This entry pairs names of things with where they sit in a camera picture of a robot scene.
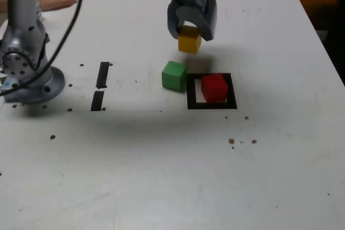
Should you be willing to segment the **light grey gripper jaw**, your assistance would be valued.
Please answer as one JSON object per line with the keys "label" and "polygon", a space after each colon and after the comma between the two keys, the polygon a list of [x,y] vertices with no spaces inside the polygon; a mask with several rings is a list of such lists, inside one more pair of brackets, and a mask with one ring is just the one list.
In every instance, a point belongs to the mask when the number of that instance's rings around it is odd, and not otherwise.
{"label": "light grey gripper jaw", "polygon": [[204,10],[191,6],[180,6],[176,10],[179,22],[193,23],[199,30],[202,38],[206,41],[214,39],[217,24],[217,2],[207,0]]}

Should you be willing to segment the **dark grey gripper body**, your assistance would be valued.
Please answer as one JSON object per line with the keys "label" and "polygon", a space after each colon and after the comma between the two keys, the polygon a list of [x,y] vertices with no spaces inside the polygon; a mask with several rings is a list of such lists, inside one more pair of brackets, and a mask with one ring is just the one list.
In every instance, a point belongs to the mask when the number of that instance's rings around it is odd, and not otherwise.
{"label": "dark grey gripper body", "polygon": [[174,6],[180,7],[180,6],[191,6],[191,7],[197,7],[201,10],[205,9],[207,0],[171,0],[171,2],[174,4]]}

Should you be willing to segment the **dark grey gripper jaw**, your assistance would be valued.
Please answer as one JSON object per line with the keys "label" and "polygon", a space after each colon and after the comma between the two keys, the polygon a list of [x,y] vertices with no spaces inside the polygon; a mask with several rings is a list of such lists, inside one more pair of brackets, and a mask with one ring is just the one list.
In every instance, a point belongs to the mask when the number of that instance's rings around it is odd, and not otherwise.
{"label": "dark grey gripper jaw", "polygon": [[170,35],[178,38],[179,18],[176,16],[176,10],[180,7],[178,0],[171,0],[167,9],[167,25]]}

